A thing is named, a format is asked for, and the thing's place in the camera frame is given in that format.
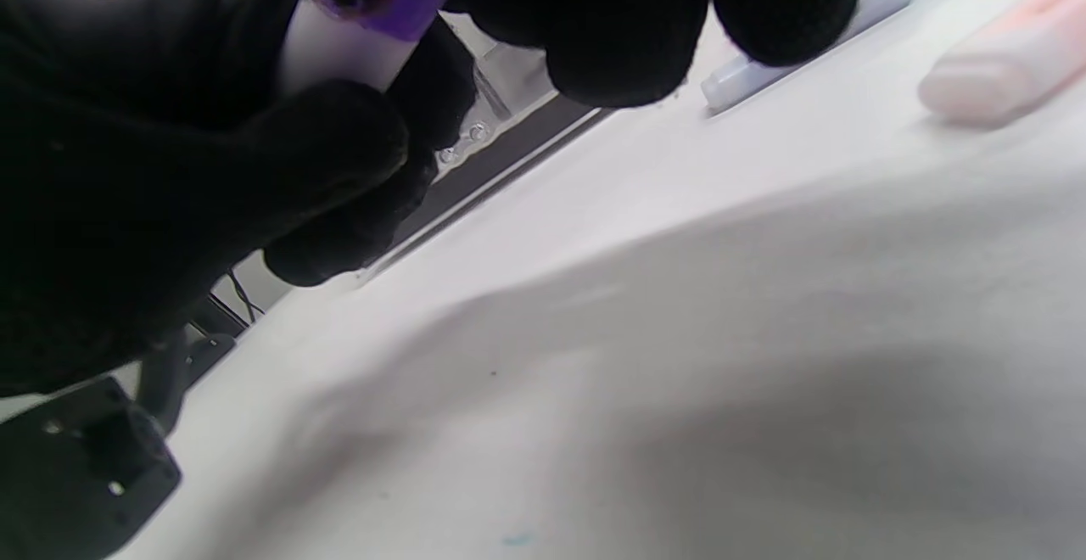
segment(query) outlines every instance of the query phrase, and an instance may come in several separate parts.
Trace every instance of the white fabric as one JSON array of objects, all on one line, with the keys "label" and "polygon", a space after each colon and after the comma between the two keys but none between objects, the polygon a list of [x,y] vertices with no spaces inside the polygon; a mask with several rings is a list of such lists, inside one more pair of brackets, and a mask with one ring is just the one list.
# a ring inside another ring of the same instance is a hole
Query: white fabric
[{"label": "white fabric", "polygon": [[711,120],[620,113],[290,294],[121,558],[1083,558],[1086,86],[996,133],[915,100],[1013,1],[917,0]]}]

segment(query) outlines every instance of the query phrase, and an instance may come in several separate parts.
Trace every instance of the light blue pen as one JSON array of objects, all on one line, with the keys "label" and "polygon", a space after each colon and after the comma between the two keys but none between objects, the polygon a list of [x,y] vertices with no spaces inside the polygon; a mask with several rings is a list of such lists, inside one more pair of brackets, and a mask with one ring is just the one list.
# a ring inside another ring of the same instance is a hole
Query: light blue pen
[{"label": "light blue pen", "polygon": [[[842,34],[837,44],[848,41],[857,34],[880,23],[882,20],[909,5],[912,0],[859,0],[853,23]],[[745,56],[737,56],[717,68],[702,81],[702,91],[714,112],[728,111],[758,91],[792,74],[803,64],[787,68],[771,68]]]}]

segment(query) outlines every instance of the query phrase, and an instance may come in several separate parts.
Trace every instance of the pink highlighter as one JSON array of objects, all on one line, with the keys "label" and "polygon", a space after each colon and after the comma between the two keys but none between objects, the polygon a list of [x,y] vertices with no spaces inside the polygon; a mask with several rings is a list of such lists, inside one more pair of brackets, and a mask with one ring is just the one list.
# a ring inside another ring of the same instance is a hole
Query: pink highlighter
[{"label": "pink highlighter", "polygon": [[445,1],[389,0],[357,17],[327,0],[299,0],[279,56],[279,96],[331,78],[387,91]]},{"label": "pink highlighter", "polygon": [[1086,0],[1024,0],[939,58],[920,101],[956,123],[1026,115],[1086,68]]}]

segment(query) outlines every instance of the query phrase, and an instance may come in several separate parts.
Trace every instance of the black cable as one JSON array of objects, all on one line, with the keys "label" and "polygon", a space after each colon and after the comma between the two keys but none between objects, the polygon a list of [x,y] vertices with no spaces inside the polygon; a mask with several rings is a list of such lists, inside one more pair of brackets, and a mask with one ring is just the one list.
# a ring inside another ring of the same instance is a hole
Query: black cable
[{"label": "black cable", "polygon": [[229,270],[226,275],[230,279],[231,284],[233,284],[233,294],[237,294],[238,300],[241,300],[241,303],[244,304],[245,309],[248,309],[249,321],[256,321],[256,313],[260,313],[261,316],[266,316],[267,313],[265,313],[264,309],[261,309],[258,305],[253,304],[253,302],[249,298],[249,293],[245,293],[245,290],[241,287],[241,282],[239,281],[237,275],[233,273],[233,270]]}]

